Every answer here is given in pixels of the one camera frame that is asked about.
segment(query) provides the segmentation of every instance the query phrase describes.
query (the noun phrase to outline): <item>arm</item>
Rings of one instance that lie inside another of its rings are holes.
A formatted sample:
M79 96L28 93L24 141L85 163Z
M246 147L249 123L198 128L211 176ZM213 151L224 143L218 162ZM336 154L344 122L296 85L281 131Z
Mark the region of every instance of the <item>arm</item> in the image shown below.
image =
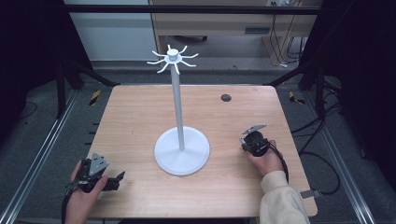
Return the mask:
M77 164L71 180L75 179L81 161ZM83 224L90 216L90 213L96 203L99 193L105 187L107 176L102 178L96 183L94 189L90 193L85 193L82 189L76 189L67 204L65 224Z
M309 223L300 194L289 186L282 163L274 151L268 150L261 157L249 152L248 159L257 166L263 176L261 223Z

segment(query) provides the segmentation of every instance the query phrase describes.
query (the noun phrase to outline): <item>wall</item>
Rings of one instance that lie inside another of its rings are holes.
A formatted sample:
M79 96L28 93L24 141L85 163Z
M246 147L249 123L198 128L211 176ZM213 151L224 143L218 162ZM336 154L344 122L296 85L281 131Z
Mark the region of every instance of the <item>wall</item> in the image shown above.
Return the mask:
M147 0L64 0L65 4L147 5ZM148 13L70 13L91 61L157 60Z

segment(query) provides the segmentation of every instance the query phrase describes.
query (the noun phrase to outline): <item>beige sleeve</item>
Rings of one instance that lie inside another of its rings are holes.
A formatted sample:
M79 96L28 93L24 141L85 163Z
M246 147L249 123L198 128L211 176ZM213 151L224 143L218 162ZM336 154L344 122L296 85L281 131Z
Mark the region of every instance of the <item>beige sleeve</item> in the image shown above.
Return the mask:
M260 223L309 223L303 199L289 186L283 171L274 171L262 179Z

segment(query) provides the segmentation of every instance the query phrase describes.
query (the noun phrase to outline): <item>hand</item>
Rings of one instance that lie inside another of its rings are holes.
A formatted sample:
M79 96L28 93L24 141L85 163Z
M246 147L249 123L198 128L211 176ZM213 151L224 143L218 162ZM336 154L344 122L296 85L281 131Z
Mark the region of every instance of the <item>hand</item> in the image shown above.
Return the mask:
M78 162L75 170L71 174L71 181L73 181L78 172L81 161ZM66 224L83 224L90 216L90 213L96 203L99 193L107 183L107 176L104 175L96 183L95 187L90 193L85 193L82 189L76 189L69 200L66 208Z
M269 140L269 142L276 147L275 140ZM283 171L282 162L271 149L268 149L268 151L261 157L255 157L250 152L247 152L247 158L256 165L262 176L273 171Z

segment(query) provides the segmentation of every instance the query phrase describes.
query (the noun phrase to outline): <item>wooden tabletop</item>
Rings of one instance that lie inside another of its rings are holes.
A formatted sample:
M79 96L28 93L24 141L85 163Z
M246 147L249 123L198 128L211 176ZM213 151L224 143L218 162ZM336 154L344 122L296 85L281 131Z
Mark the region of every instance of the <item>wooden tabletop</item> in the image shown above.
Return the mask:
M103 192L92 217L258 217L261 175L248 161L239 138L252 125L267 124L289 167L290 185L308 182L276 90L268 86L181 86L184 126L201 131L210 144L206 165L193 175L166 173L155 161L154 146L176 127L172 86L117 86L88 157L98 153L110 165L105 175L125 171L116 191ZM221 100L222 94L232 97ZM304 199L309 216L313 198Z

